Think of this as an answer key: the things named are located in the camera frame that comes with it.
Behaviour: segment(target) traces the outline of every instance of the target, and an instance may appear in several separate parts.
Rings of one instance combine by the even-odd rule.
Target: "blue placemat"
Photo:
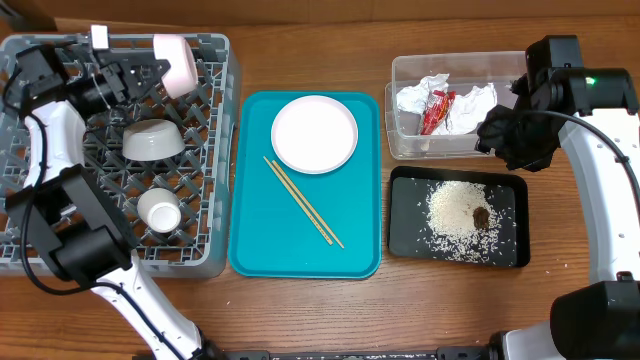
[[[271,146],[271,125],[290,101],[323,95],[343,103],[358,124],[353,156],[339,169],[306,175],[286,167]],[[276,160],[345,248],[329,246],[263,160]],[[242,108],[229,260],[245,276],[352,278],[371,276],[382,243],[380,110],[351,92],[258,92]]]

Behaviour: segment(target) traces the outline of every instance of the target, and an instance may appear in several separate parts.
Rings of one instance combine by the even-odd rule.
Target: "gray dish rack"
[[[224,35],[180,35],[193,50],[198,87],[188,95],[171,99],[158,85],[137,104],[87,119],[85,167],[96,175],[100,187],[129,219],[139,240],[137,252],[152,276],[214,277],[226,265],[231,142],[238,119],[242,74]],[[152,40],[151,34],[110,36],[111,47],[122,51],[151,48]],[[82,76],[91,71],[93,64],[84,46],[88,43],[84,34],[14,35],[0,46],[0,81],[6,84],[18,52],[42,43],[66,42],[77,43],[56,50],[69,73]],[[124,125],[151,118],[171,120],[178,125],[185,151],[155,162],[124,158]],[[20,230],[7,218],[4,202],[9,194],[22,189],[28,163],[29,132],[15,118],[0,114],[0,275],[24,273],[20,263]],[[147,228],[136,211],[139,196],[157,187],[172,191],[180,199],[182,221],[170,234]],[[74,213],[70,211],[54,226],[73,221]],[[35,251],[27,250],[34,271],[51,275]]]

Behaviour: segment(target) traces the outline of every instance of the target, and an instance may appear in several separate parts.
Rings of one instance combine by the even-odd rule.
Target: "chopsticks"
[[[333,241],[329,238],[329,236],[324,231],[324,229],[320,226],[318,221],[320,221],[320,223],[322,223],[322,225],[327,229],[329,234],[333,236],[333,238],[336,240],[338,245],[340,245],[340,247],[344,249],[344,245],[342,245],[342,242],[338,239],[336,234],[333,233],[329,225],[327,225],[327,223],[324,221],[322,216],[318,214],[316,209],[314,209],[313,206],[311,206],[311,203],[309,203],[307,198],[304,195],[302,195],[302,192],[300,192],[298,187],[293,183],[293,181],[291,181],[289,176],[287,176],[287,173],[285,173],[284,170],[282,170],[280,165],[278,165],[278,163],[275,160],[273,160],[272,162],[269,162],[266,156],[263,156],[262,158],[267,163],[267,165],[269,165],[269,167],[271,168],[271,171],[273,171],[273,173],[278,177],[278,180],[280,180],[282,185],[284,185],[284,187],[287,189],[289,194],[291,194],[291,197],[293,197],[293,199],[298,203],[298,205],[300,206],[302,211],[304,211],[304,213],[307,215],[309,220],[311,220],[313,225],[315,225],[316,229],[318,229],[322,237],[324,237],[324,239],[327,240],[329,245],[333,245]]]

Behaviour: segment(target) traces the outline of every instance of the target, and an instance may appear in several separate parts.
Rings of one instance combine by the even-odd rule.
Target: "clear plastic bin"
[[[437,159],[484,156],[474,150],[475,131],[464,135],[417,135],[420,115],[398,110],[396,94],[427,75],[450,74],[449,91],[465,95],[476,85],[492,82],[498,104],[513,107],[517,96],[509,88],[527,71],[524,51],[399,56],[393,60],[392,81],[385,90],[385,122],[391,155],[396,159]]]

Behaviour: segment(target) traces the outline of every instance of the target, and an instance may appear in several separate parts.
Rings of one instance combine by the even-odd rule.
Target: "wooden tabletop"
[[[524,50],[547,34],[577,34],[586,66],[624,67],[640,89],[640,17],[187,31],[223,32],[231,39],[244,69],[243,99],[273,89],[362,91],[378,101],[382,119],[384,87],[396,56]],[[398,165],[506,172],[494,158],[396,161],[384,121],[380,131],[385,227],[389,174]],[[557,296],[588,284],[587,234],[566,156],[558,151],[551,168],[540,173],[515,173],[529,186],[532,258],[523,269],[397,258],[384,240],[380,269],[364,281],[249,279],[229,265],[214,279],[157,281],[226,351],[417,350],[484,343],[496,331],[546,320]],[[99,297],[58,298],[25,277],[0,278],[0,357],[127,359],[135,353],[148,353],[145,343]]]

